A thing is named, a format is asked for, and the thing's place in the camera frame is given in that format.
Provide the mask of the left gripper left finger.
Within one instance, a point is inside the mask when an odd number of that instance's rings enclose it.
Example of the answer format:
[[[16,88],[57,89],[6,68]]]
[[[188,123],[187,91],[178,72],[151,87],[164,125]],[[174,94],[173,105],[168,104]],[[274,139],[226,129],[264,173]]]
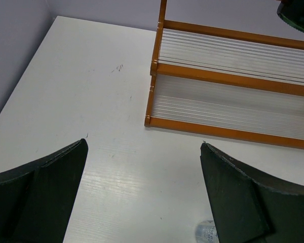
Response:
[[[0,173],[0,242],[63,242],[88,155],[85,139]]]

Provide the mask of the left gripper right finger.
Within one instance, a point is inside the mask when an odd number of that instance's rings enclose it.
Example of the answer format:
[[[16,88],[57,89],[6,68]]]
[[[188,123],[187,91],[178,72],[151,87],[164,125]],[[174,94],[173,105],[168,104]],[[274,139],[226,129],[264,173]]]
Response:
[[[209,143],[201,167],[220,242],[304,242],[304,186],[245,164]]]

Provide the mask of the cola glass bottle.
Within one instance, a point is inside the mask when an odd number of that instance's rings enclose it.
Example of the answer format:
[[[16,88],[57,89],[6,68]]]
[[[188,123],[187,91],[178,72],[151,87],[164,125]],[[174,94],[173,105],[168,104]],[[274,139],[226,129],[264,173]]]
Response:
[[[304,33],[304,0],[281,1],[277,15],[289,26]]]

